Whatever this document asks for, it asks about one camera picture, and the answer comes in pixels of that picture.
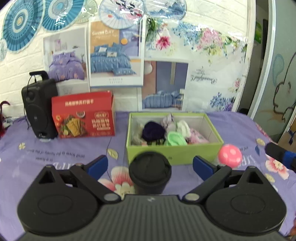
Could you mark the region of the pink tissue pack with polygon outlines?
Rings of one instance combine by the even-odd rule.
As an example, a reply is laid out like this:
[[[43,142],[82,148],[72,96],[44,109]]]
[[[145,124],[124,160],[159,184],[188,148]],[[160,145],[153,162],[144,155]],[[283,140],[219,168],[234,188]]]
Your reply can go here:
[[[200,132],[191,128],[190,137],[188,138],[187,142],[189,144],[203,144],[208,143],[209,141]]]

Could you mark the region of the green scrunchie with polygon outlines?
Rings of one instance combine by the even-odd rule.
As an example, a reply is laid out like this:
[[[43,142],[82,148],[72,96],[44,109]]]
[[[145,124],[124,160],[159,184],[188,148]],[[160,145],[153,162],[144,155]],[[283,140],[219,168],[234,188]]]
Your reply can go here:
[[[166,146],[185,146],[187,142],[179,132],[168,132],[165,140]]]

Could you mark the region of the white scrunchie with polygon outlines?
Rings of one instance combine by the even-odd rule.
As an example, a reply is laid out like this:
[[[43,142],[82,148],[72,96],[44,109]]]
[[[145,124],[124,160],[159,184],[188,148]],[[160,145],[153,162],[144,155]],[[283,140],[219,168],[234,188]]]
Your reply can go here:
[[[184,120],[177,122],[177,132],[180,133],[184,138],[191,137],[191,130],[188,124]]]

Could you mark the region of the floral patterned scrunchie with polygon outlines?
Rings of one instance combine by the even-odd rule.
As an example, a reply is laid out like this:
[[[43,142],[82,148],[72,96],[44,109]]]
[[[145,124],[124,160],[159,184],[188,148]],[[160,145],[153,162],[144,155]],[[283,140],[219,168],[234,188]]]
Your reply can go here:
[[[175,132],[177,130],[177,123],[171,113],[163,118],[161,125],[167,133]]]

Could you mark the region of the dark purple velvet scrunchie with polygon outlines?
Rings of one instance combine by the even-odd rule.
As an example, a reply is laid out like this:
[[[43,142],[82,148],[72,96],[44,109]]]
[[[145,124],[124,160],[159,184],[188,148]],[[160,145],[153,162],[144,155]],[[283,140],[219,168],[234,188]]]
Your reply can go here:
[[[165,133],[166,130],[163,128],[162,125],[154,121],[149,121],[144,125],[144,128],[142,130],[142,138],[146,142],[155,142],[158,140],[164,140]]]

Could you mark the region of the clear jar pink lid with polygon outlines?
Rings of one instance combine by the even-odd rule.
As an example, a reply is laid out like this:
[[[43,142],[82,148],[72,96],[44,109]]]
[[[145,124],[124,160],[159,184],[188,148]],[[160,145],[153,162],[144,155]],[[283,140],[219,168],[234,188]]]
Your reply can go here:
[[[242,162],[242,153],[236,146],[226,144],[220,149],[217,158],[221,165],[236,168]]]

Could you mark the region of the green cardboard box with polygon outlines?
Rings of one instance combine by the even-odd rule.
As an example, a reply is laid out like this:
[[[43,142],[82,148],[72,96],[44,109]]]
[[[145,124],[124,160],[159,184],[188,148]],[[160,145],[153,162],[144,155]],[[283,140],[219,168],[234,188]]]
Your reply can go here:
[[[129,163],[143,152],[157,152],[164,155],[171,165],[192,164],[195,156],[201,156],[209,162],[215,161],[224,141],[215,126],[205,113],[172,113],[175,121],[185,121],[190,128],[197,130],[208,142],[201,144],[188,144],[185,146],[148,145],[139,146],[132,144],[132,138],[139,125],[149,121],[160,123],[168,113],[138,112],[130,113],[126,138],[126,156]]]

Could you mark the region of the red cracker box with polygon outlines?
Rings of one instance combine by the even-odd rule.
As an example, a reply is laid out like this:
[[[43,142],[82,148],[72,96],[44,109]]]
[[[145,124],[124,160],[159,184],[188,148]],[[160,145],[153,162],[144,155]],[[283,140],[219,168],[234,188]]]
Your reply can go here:
[[[60,138],[114,136],[113,93],[108,90],[53,97],[52,117]]]

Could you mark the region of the black lidded coffee cup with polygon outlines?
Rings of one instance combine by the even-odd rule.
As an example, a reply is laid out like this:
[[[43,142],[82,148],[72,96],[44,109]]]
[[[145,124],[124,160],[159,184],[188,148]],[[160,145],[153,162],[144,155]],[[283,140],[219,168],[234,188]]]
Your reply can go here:
[[[171,178],[171,165],[160,153],[143,152],[130,163],[129,176],[136,194],[159,195]]]

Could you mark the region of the purple floral tablecloth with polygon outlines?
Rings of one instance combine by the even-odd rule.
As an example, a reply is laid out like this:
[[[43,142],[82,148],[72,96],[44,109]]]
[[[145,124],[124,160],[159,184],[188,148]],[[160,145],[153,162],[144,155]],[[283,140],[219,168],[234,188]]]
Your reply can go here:
[[[208,117],[224,143],[232,144],[243,155],[239,166],[256,166],[280,194],[287,207],[281,233],[289,235],[295,227],[295,173],[265,154],[270,138],[248,116],[234,112],[209,113]],[[40,140],[19,118],[1,138],[1,235],[16,240],[23,233],[17,205],[23,194],[46,165],[68,169],[76,163],[87,164],[100,155],[108,157],[108,171],[99,179],[120,196],[134,193],[127,175],[125,153],[128,113],[116,114],[114,137]]]

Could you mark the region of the black portable speaker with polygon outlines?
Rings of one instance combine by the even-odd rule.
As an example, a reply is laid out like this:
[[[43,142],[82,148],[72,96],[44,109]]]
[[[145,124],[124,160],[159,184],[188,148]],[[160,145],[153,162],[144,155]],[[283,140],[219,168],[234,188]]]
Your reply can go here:
[[[54,79],[44,70],[29,73],[30,77],[41,76],[22,88],[24,111],[35,136],[39,139],[54,139],[58,132],[52,117],[52,98],[58,96]]]

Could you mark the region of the cartoon painted door panel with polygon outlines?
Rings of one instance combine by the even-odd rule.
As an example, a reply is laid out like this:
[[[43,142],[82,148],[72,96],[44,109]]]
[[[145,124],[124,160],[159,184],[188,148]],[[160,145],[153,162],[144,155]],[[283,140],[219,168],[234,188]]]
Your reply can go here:
[[[264,54],[251,117],[278,142],[295,116],[295,1],[268,1]]]

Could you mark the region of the dark red feather decoration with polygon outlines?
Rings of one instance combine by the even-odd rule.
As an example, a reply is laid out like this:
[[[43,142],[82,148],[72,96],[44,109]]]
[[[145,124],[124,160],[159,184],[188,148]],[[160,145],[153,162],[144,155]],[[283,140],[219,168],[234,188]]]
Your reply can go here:
[[[3,114],[3,106],[4,105],[10,105],[10,103],[8,102],[8,101],[2,101],[1,102],[1,105],[0,105],[0,114],[1,114],[1,116],[0,116],[0,121],[1,121],[1,124],[0,124],[0,128],[1,128],[1,130],[0,130],[0,137],[2,138],[3,136],[4,136],[4,134],[6,133],[6,130],[8,129],[8,127],[10,127],[12,124],[13,124],[13,119],[12,119],[12,117],[10,117],[10,116],[5,116],[4,114]]]

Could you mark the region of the white floral bedding package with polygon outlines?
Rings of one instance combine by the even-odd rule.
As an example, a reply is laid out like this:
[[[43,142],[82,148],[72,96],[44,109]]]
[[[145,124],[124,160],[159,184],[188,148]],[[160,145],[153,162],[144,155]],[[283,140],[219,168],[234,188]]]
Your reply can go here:
[[[232,111],[247,42],[184,21],[148,18],[142,109]]]

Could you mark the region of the purple bedding poster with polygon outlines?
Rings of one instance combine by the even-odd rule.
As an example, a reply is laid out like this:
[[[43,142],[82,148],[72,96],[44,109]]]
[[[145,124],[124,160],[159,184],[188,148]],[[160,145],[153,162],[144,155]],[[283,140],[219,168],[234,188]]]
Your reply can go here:
[[[43,37],[44,69],[59,95],[90,91],[87,28],[75,26]]]

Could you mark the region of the blue bedding poster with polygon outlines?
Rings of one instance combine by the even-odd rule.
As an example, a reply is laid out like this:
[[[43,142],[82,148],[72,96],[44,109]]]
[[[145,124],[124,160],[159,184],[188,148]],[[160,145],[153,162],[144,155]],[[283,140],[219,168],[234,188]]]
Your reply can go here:
[[[114,29],[92,18],[88,24],[90,86],[143,86],[144,34],[142,20],[126,29]]]

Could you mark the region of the blue paper fan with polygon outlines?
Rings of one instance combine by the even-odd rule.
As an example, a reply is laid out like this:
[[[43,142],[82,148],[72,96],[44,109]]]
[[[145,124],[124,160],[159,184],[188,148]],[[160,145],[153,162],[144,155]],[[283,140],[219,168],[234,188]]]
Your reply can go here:
[[[33,41],[42,25],[45,1],[14,1],[4,17],[2,37],[8,51],[18,53]]]
[[[81,15],[86,1],[46,0],[42,27],[48,32],[69,28]]]

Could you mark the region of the white printed paper fan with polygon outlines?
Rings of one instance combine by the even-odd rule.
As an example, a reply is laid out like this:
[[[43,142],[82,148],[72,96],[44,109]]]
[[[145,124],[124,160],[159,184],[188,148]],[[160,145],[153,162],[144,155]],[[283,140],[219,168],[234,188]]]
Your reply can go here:
[[[131,0],[105,0],[100,4],[98,14],[107,27],[124,30],[140,23],[144,16],[144,3]]]

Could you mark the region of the landscape paper fan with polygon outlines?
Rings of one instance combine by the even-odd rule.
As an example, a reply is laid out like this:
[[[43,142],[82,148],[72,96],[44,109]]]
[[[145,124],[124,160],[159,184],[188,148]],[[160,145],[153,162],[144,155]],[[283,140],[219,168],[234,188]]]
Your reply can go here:
[[[154,18],[181,20],[187,11],[185,0],[146,0],[143,2],[146,14]]]

